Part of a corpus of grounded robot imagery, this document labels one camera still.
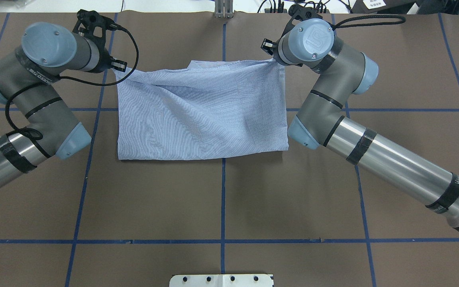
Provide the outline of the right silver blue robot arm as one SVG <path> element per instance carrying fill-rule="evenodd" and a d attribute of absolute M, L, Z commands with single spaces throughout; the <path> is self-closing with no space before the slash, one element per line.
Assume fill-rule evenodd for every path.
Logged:
<path fill-rule="evenodd" d="M 294 15 L 277 40 L 262 41 L 261 49 L 279 64 L 307 67 L 318 75 L 288 126 L 288 137 L 310 149 L 333 151 L 443 216 L 459 232 L 459 174 L 343 113 L 350 97 L 368 91 L 379 75 L 377 63 L 337 33 L 359 27 L 359 20 L 364 27 L 406 21 L 399 15 L 359 15 L 332 24 L 317 15 Z"/>

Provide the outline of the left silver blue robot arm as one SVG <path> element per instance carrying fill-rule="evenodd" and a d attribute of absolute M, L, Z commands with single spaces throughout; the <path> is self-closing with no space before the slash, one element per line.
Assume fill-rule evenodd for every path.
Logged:
<path fill-rule="evenodd" d="M 0 103 L 12 128 L 0 136 L 0 188 L 52 156 L 67 159 L 91 143 L 52 85 L 65 70 L 105 69 L 125 71 L 126 63 L 87 28 L 36 22 L 25 29 L 20 46 L 0 60 Z"/>

